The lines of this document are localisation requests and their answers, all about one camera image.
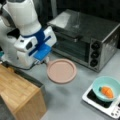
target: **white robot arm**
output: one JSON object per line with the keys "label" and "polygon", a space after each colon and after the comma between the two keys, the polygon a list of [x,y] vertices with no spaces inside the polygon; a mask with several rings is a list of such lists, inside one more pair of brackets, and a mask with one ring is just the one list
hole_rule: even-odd
{"label": "white robot arm", "polygon": [[36,60],[42,62],[56,43],[52,28],[42,29],[35,1],[7,0],[3,7],[7,13],[2,15],[4,23],[20,30],[20,36],[13,47],[17,50],[19,60],[26,67],[30,67]]}

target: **toaster oven glass window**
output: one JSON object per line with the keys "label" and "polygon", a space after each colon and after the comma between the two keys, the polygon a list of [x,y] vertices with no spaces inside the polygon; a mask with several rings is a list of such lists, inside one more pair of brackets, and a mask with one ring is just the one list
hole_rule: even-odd
{"label": "toaster oven glass window", "polygon": [[67,53],[69,57],[75,57],[87,63],[89,61],[90,44],[81,40],[74,42],[57,37],[57,43],[54,45],[54,48]]}

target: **toaster oven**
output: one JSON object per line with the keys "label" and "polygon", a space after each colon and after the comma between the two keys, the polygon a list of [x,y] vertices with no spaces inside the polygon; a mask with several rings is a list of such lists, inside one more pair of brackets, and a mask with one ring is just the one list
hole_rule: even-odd
{"label": "toaster oven", "polygon": [[99,72],[117,51],[120,24],[66,10],[48,22],[57,43],[53,51]]}

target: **countertop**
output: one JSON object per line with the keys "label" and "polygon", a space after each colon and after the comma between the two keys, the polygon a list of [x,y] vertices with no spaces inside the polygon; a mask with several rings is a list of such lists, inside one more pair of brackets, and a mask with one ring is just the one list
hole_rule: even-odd
{"label": "countertop", "polygon": [[[64,58],[51,53],[50,60]],[[120,50],[106,66],[96,73],[76,62],[77,75],[68,84],[55,84],[47,77],[45,64],[35,66],[27,74],[39,80],[46,89],[47,112],[41,120],[113,120],[82,100],[82,96],[93,81],[100,76],[111,76],[120,81]]]}

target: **pink plate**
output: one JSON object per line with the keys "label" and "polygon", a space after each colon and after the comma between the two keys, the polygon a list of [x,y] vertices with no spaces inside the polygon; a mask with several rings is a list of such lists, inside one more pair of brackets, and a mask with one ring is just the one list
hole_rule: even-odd
{"label": "pink plate", "polygon": [[58,59],[48,64],[47,74],[50,80],[55,83],[68,83],[74,79],[77,70],[76,66],[67,59]]}

